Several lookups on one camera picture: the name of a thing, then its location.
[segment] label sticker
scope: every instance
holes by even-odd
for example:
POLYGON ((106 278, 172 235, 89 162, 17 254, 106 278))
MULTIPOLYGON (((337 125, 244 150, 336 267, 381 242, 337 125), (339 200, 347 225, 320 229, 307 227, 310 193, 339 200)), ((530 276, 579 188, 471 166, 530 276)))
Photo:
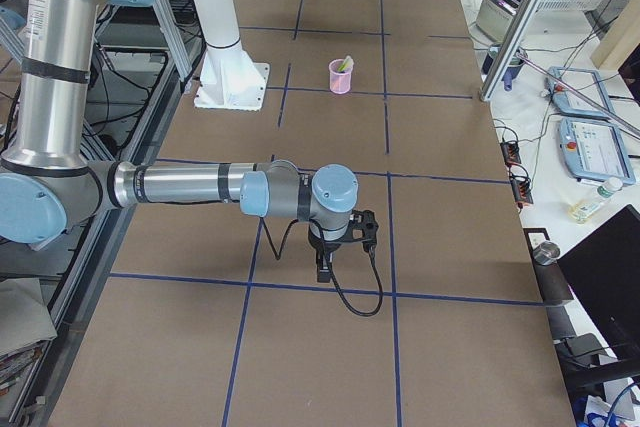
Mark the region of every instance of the label sticker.
POLYGON ((25 36, 31 40, 44 40, 49 13, 49 0, 29 0, 29 14, 25 36))

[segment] cardboard table surface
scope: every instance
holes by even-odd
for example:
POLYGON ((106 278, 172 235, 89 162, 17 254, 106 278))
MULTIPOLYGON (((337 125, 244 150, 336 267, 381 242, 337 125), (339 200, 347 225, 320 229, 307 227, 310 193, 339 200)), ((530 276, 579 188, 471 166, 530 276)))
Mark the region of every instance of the cardboard table surface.
MULTIPOLYGON (((276 262, 236 205, 140 206, 50 425, 572 425, 459 0, 235 4, 272 66, 264 106, 185 95, 159 161, 350 167, 383 307, 356 317, 315 282, 305 225, 276 262), (327 64, 346 54, 339 96, 327 64)), ((362 249, 334 264, 373 307, 362 249)))

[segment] white pillar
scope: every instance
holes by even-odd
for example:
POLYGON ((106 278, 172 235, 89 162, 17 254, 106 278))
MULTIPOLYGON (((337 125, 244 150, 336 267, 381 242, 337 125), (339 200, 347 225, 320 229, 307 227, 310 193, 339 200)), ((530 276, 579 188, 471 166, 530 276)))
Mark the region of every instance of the white pillar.
POLYGON ((193 1, 207 43, 196 107, 259 110, 269 65, 242 50, 233 0, 193 1))

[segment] pink cup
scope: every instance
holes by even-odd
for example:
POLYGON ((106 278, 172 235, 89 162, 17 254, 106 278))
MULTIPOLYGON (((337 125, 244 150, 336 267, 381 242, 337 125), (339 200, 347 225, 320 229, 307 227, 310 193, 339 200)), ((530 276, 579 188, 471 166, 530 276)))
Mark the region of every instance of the pink cup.
POLYGON ((329 63, 329 89, 334 94, 346 94, 351 90, 351 72, 353 67, 345 70, 344 72, 338 72, 338 68, 344 59, 332 60, 329 63))

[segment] white table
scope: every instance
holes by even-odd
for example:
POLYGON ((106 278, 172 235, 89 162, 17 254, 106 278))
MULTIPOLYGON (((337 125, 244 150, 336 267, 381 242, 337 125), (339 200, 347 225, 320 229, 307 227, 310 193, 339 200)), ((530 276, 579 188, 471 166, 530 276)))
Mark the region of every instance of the white table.
MULTIPOLYGON (((461 0, 469 32, 476 47, 478 65, 485 57, 487 44, 492 41, 475 25, 481 0, 461 0)), ((527 50, 529 58, 536 64, 549 68, 562 66, 573 49, 562 52, 540 52, 535 49, 559 50, 580 44, 590 33, 592 27, 582 12, 539 12, 534 17, 525 34, 522 46, 527 50)), ((595 69, 590 55, 598 45, 596 36, 587 42, 577 55, 573 67, 595 69)), ((600 71, 605 87, 610 95, 629 97, 624 81, 615 71, 600 71)), ((522 139, 535 139, 540 136, 545 113, 556 112, 553 106, 548 107, 548 99, 540 93, 546 88, 544 77, 525 66, 513 83, 511 92, 501 87, 496 89, 491 99, 491 111, 494 119, 515 130, 522 139)), ((635 126, 640 126, 640 106, 634 102, 612 100, 616 112, 635 126)), ((547 132, 540 145, 535 142, 520 142, 522 164, 533 176, 532 196, 534 204, 524 207, 520 214, 523 228, 544 227, 562 252, 569 251, 596 228, 608 220, 614 213, 627 204, 640 210, 640 186, 625 187, 622 192, 612 198, 610 204, 596 213, 585 224, 577 224, 568 215, 570 205, 587 195, 593 185, 578 182, 566 169, 562 153, 559 149, 558 123, 559 116, 552 116, 548 122, 547 132)), ((498 129, 498 137, 502 137, 503 129, 498 129)), ((513 138, 509 132, 505 139, 513 138)), ((640 154, 640 141, 623 135, 629 154, 640 154)), ((640 179, 640 162, 631 160, 636 178, 640 179)), ((591 319, 586 315, 578 301, 565 306, 578 334, 594 333, 602 343, 607 345, 591 319)), ((636 408, 636 418, 640 418, 640 409, 636 408)))

